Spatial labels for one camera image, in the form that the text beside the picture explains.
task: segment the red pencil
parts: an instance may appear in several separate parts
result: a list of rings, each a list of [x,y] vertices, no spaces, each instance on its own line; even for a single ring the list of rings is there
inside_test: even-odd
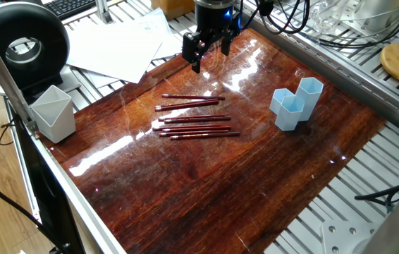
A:
[[[202,116],[159,117],[159,121],[164,121],[166,119],[195,119],[195,118],[219,117],[219,116],[225,116],[225,115],[224,114],[215,114],[215,115],[202,115]]]
[[[212,130],[230,130],[230,126],[217,127],[196,127],[196,128],[164,128],[163,132],[180,132],[180,131],[212,131]]]
[[[215,131],[181,131],[172,133],[159,133],[159,137],[171,137],[174,135],[195,135],[195,134],[207,134],[207,133],[227,133],[228,130],[215,130]]]
[[[156,107],[171,107],[171,106],[180,106],[180,105],[190,105],[192,103],[210,102],[210,101],[216,101],[216,100],[217,99],[203,99],[203,100],[199,100],[199,101],[184,102],[184,103],[179,103],[179,104],[157,105],[157,106],[154,106],[154,108],[156,109]]]
[[[162,127],[153,127],[153,131],[162,131],[165,128],[199,128],[199,127],[217,127],[219,124],[198,124],[192,126],[162,126]]]
[[[197,118],[197,119],[166,119],[164,123],[196,123],[202,121],[230,121],[230,116],[222,116],[222,117],[206,117],[206,118]]]
[[[163,98],[172,98],[172,99],[218,99],[225,100],[225,97],[220,96],[204,96],[204,95],[167,95],[163,94]]]
[[[195,138],[221,138],[239,136],[240,132],[228,132],[228,133],[208,133],[208,134],[194,134],[194,135],[176,135],[172,136],[171,140],[184,140],[184,139],[195,139]]]
[[[172,104],[172,105],[160,105],[155,106],[155,111],[166,111],[166,110],[175,110],[175,109],[188,109],[193,107],[203,107],[209,105],[217,105],[219,101],[217,99],[206,100],[202,102],[189,102],[183,104]]]

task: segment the glossy wooden surface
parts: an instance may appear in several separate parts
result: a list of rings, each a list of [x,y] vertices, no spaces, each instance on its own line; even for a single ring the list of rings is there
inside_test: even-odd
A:
[[[324,82],[308,122],[282,132],[269,110],[276,88]],[[218,106],[154,112],[161,94],[220,95]],[[161,116],[226,114],[240,137],[170,141]],[[247,30],[196,74],[179,56],[139,85],[76,115],[57,145],[42,137],[128,253],[262,253],[384,120]]]

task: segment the hexagonal cup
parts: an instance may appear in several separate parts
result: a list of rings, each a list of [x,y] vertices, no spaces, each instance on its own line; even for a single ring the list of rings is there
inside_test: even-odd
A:
[[[303,101],[297,96],[285,96],[281,103],[275,125],[282,131],[293,131],[303,111]]]
[[[276,89],[271,98],[270,110],[273,113],[278,114],[281,108],[281,103],[283,103],[283,98],[285,96],[293,96],[293,93],[287,88]]]
[[[323,88],[324,84],[318,81],[316,78],[301,79],[300,85],[298,85],[298,89],[295,94],[295,96],[305,103],[299,121],[309,120],[312,111],[319,101]]]

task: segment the cable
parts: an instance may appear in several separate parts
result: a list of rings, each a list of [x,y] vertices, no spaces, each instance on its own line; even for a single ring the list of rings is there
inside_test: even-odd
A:
[[[379,40],[377,42],[368,42],[365,44],[342,44],[342,43],[337,43],[337,42],[332,42],[332,41],[328,41],[328,40],[323,40],[323,39],[319,39],[319,44],[320,45],[324,45],[327,47],[336,47],[336,48],[342,48],[342,49],[363,49],[366,47],[372,47],[375,46],[377,44],[380,44],[382,42],[385,42],[386,40],[389,40],[390,38],[394,37],[397,33],[399,32],[399,23],[398,25],[394,28],[394,30],[392,32],[390,32],[386,37],[384,37],[382,40]],[[309,38],[310,40],[313,40],[313,38],[311,38],[309,35],[301,32],[301,35]]]
[[[282,5],[282,3],[280,2],[280,0],[278,0],[278,3],[279,3],[279,5],[280,5],[282,11],[284,12],[284,15],[287,17],[287,14],[286,14],[286,12],[285,12],[285,10],[284,10],[284,8],[283,8],[283,5]],[[290,16],[289,16],[289,18],[288,18],[286,24],[284,25],[284,28],[281,28],[280,26],[278,26],[278,25],[275,23],[275,21],[274,21],[270,16],[268,16],[267,19],[268,19],[269,22],[270,22],[273,26],[275,26],[275,28],[277,28],[280,32],[284,32],[284,33],[287,33],[287,34],[290,34],[290,35],[291,35],[291,34],[298,33],[298,32],[300,32],[301,30],[303,30],[303,28],[306,26],[307,20],[308,20],[308,18],[309,18],[309,0],[305,0],[305,10],[303,11],[303,21],[302,21],[302,24],[301,24],[301,26],[300,26],[299,28],[295,28],[295,27],[293,27],[293,25],[292,25],[290,22],[291,22],[292,18],[295,16],[295,13],[296,13],[296,11],[297,11],[297,8],[298,8],[298,5],[299,5],[299,4],[300,4],[300,0],[298,0],[298,1],[295,3],[295,6],[293,7],[292,13],[290,14]],[[293,28],[292,31],[286,30],[286,28],[287,28],[289,25]]]
[[[62,252],[65,254],[71,254],[70,251],[68,251],[66,249],[66,247],[59,243],[58,240],[56,240],[56,238],[51,237],[51,234],[49,233],[49,231],[37,220],[35,219],[26,209],[24,209],[22,206],[20,206],[18,203],[16,203],[15,201],[13,201],[12,199],[10,199],[9,197],[7,197],[6,195],[4,195],[1,191],[0,191],[0,198],[7,202],[9,205],[13,206],[15,209],[17,209],[19,212],[21,212],[23,215],[25,215],[28,219],[30,219],[34,224],[36,224],[39,228],[39,230],[44,234],[44,236],[46,236],[52,243],[54,243],[54,245]]]
[[[3,144],[3,143],[1,143],[1,140],[4,137],[4,134],[7,131],[8,127],[15,126],[14,124],[12,124],[14,121],[15,121],[15,119],[13,118],[13,119],[11,119],[11,121],[9,123],[1,125],[1,128],[3,128],[4,131],[2,131],[2,134],[1,134],[1,137],[0,137],[0,145],[11,145],[11,144],[13,144],[13,141],[11,141],[9,143],[6,143],[6,144]]]
[[[253,18],[256,16],[257,12],[259,11],[259,5],[256,7],[256,10],[254,10],[253,14],[250,16],[250,19],[247,21],[247,23],[245,24],[245,26],[243,28],[241,28],[242,30],[247,29],[248,25],[250,25],[250,22],[253,20]]]
[[[255,0],[255,2],[256,2],[256,6],[259,6],[259,1],[258,1],[258,0]],[[286,23],[285,23],[285,25],[284,25],[283,28],[282,28],[281,26],[279,26],[278,24],[276,24],[276,23],[271,19],[270,16],[267,17],[267,18],[269,19],[270,23],[271,23],[276,29],[278,29],[278,31],[275,31],[275,32],[272,31],[271,29],[269,29],[269,27],[268,27],[268,25],[267,25],[267,23],[266,23],[266,21],[265,21],[265,17],[262,16],[262,15],[260,15],[260,16],[261,16],[261,19],[262,19],[262,22],[263,22],[263,24],[264,24],[264,27],[265,27],[272,35],[279,35],[279,34],[281,34],[282,32],[285,32],[285,31],[286,31],[286,28],[289,26],[290,21],[292,20],[293,16],[295,15],[295,12],[297,11],[297,7],[298,7],[299,4],[300,4],[300,1],[296,1],[296,2],[295,2],[295,6],[293,7],[292,13],[291,13],[290,16],[288,17],[288,19],[287,19],[287,21],[286,21]]]
[[[356,200],[368,200],[368,199],[372,199],[372,198],[379,198],[382,197],[384,195],[389,195],[389,194],[396,194],[397,192],[399,192],[399,185],[398,186],[394,186],[392,188],[386,189],[386,190],[382,190],[379,191],[377,193],[372,193],[369,195],[358,195],[355,196]]]
[[[243,0],[240,0],[240,13],[239,13],[239,21],[238,21],[238,26],[241,30],[245,30],[248,28],[248,25],[250,25],[250,22],[253,20],[253,18],[256,16],[257,12],[259,11],[259,4],[256,7],[256,10],[254,10],[253,14],[250,16],[250,19],[247,21],[247,23],[243,26],[243,28],[240,26],[240,21],[242,20],[242,13],[243,13]]]

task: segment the paper sheet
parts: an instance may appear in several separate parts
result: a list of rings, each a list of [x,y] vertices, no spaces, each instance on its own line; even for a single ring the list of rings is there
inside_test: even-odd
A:
[[[108,77],[106,75],[102,75],[101,73],[95,73],[93,71],[85,71],[86,78],[96,87],[101,88],[106,85],[110,85],[116,81],[119,81],[117,78]]]
[[[132,83],[140,81],[162,42],[129,23],[78,28],[68,35],[67,64]]]
[[[101,66],[97,66],[96,64],[92,64],[89,65],[88,61],[83,62],[84,60],[86,60],[85,58],[90,58],[91,56],[88,56],[88,54],[86,54],[85,52],[83,52],[83,50],[85,49],[85,46],[78,46],[78,42],[80,40],[86,40],[85,37],[91,37],[91,35],[95,35],[96,36],[110,36],[111,39],[115,38],[116,35],[108,35],[107,32],[105,32],[106,34],[104,35],[104,33],[98,33],[98,29],[107,27],[108,31],[110,31],[111,33],[117,33],[117,32],[133,32],[132,34],[127,34],[127,36],[129,36],[130,39],[133,39],[135,41],[142,41],[142,39],[140,38],[141,36],[143,36],[145,38],[145,40],[159,40],[161,45],[159,47],[159,49],[156,51],[156,53],[152,56],[152,59],[160,59],[163,57],[168,57],[168,56],[173,56],[175,54],[179,54],[182,52],[182,48],[179,44],[179,41],[174,37],[173,33],[171,32],[170,26],[165,18],[164,12],[158,8],[157,10],[152,11],[151,13],[148,13],[147,15],[138,18],[136,20],[132,20],[132,21],[128,21],[128,22],[124,22],[124,23],[120,23],[120,24],[115,24],[115,25],[119,25],[117,28],[110,28],[110,25],[102,25],[101,28],[98,28],[95,25],[91,25],[88,27],[81,27],[76,29],[75,32],[70,32],[70,43],[71,43],[71,51],[73,51],[73,40],[72,40],[72,33],[77,33],[78,30],[84,30],[81,32],[81,35],[75,35],[74,37],[74,47],[81,47],[82,49],[74,49],[75,52],[72,53],[70,52],[70,58],[68,60],[68,64],[70,65],[74,65],[77,66],[79,68],[83,68],[86,69],[85,74],[87,76],[87,79],[92,82],[92,84],[96,87],[96,88],[100,88],[103,87],[105,85],[110,85],[116,81],[118,81],[119,79],[123,79],[129,82],[133,82],[136,83],[135,80],[137,80],[137,75],[132,75],[130,76],[129,73],[127,71],[124,71],[124,73],[122,73],[121,75],[117,74],[117,71],[115,68],[112,68],[109,71],[104,71],[104,68],[101,68]],[[109,47],[110,43],[108,42],[103,42],[103,44],[107,45],[107,47]],[[140,56],[140,52],[145,52],[148,53],[148,49],[146,48],[146,46],[142,46],[141,47],[134,47],[133,49],[133,54],[132,54],[132,59],[133,57],[137,57],[140,58],[141,61],[138,61],[137,63],[132,63],[133,67],[137,68],[137,65],[139,64],[139,62],[143,62],[144,59],[142,59],[144,56]],[[113,49],[106,49],[108,53],[113,54]],[[110,59],[116,59],[116,61],[113,62],[122,62],[125,61],[128,58],[124,58],[123,60],[119,59],[117,56],[110,58]],[[144,74],[145,71],[142,71],[142,68],[139,68],[138,73],[140,77]]]
[[[154,56],[154,59],[173,56],[182,52],[182,48],[171,32],[170,25],[166,21],[164,12],[158,8],[147,15],[134,20],[138,27],[146,30],[149,34],[160,37],[162,45]]]

